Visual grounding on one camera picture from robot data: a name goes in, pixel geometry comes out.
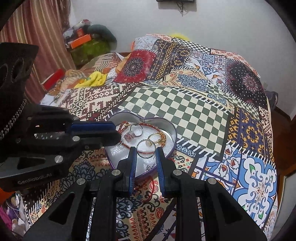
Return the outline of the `striped brown curtain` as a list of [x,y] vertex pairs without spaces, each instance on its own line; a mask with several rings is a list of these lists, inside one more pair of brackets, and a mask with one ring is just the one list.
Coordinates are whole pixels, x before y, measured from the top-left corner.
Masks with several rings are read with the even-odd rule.
[[45,96],[42,82],[58,69],[75,69],[67,51],[63,33],[70,27],[70,1],[24,1],[1,30],[2,42],[37,45],[25,94],[30,102],[38,103]]

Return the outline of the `green patterned bag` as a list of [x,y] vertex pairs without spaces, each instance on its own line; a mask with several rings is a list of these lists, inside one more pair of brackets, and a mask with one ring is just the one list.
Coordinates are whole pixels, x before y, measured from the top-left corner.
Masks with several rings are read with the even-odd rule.
[[70,51],[75,66],[81,67],[93,58],[110,52],[110,45],[103,40],[93,39]]

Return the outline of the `striped patterned blanket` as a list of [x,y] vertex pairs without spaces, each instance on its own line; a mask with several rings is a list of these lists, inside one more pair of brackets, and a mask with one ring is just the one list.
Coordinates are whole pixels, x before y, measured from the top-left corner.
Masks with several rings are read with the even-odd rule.
[[48,93],[43,97],[40,104],[59,106],[71,89],[82,82],[88,81],[92,73],[100,72],[106,77],[106,84],[110,84],[117,76],[115,71],[118,64],[123,60],[119,53],[107,53],[93,58],[78,70],[67,70],[56,83],[50,87]]

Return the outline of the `colourful patchwork bedspread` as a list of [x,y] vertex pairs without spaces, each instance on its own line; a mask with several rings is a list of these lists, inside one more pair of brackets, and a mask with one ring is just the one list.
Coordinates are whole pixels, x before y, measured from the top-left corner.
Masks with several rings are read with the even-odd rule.
[[[258,73],[238,54],[147,34],[135,40],[128,61],[111,81],[71,89],[59,107],[82,121],[116,113],[133,113],[129,116],[149,123],[157,117],[170,121],[177,144],[169,159],[177,169],[194,179],[216,179],[270,240],[278,210],[277,173],[271,109]],[[117,166],[113,157],[128,151],[126,146],[107,153],[83,151],[66,177],[47,184],[26,204],[26,229],[79,178],[92,181],[109,173]],[[141,180],[130,198],[117,199],[116,236],[175,240],[176,202],[162,196],[152,171],[154,158],[138,161]]]

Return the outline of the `yellow braided cloth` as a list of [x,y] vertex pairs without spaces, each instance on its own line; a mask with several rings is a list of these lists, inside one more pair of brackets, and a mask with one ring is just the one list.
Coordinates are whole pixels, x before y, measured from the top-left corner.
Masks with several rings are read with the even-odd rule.
[[105,85],[107,80],[107,74],[103,74],[99,71],[95,71],[86,79],[81,79],[74,86],[74,88],[83,88],[83,87],[98,87]]

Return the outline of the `purple heart-shaped tin box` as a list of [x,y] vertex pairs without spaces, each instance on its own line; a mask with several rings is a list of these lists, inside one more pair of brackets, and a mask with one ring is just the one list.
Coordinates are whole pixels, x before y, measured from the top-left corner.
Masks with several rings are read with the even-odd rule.
[[128,157],[131,147],[137,149],[136,180],[151,176],[156,172],[156,149],[163,148],[165,157],[173,153],[177,132],[175,126],[160,117],[141,118],[123,111],[109,119],[115,124],[121,139],[118,144],[105,148],[107,159],[112,168],[117,168],[120,160]]

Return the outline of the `wall-mounted black monitor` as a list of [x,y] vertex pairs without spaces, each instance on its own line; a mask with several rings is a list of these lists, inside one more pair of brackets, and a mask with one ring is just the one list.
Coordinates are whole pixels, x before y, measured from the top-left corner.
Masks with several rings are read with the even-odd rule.
[[181,3],[194,3],[195,0],[156,0],[157,2],[181,2]]

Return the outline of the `orange box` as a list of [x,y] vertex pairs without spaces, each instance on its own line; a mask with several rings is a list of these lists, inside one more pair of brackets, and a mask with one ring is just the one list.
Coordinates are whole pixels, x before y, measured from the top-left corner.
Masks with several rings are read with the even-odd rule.
[[84,35],[82,37],[79,37],[78,39],[75,39],[74,41],[70,42],[70,48],[71,49],[75,49],[89,41],[91,41],[92,38],[91,38],[91,35],[88,34],[88,35]]

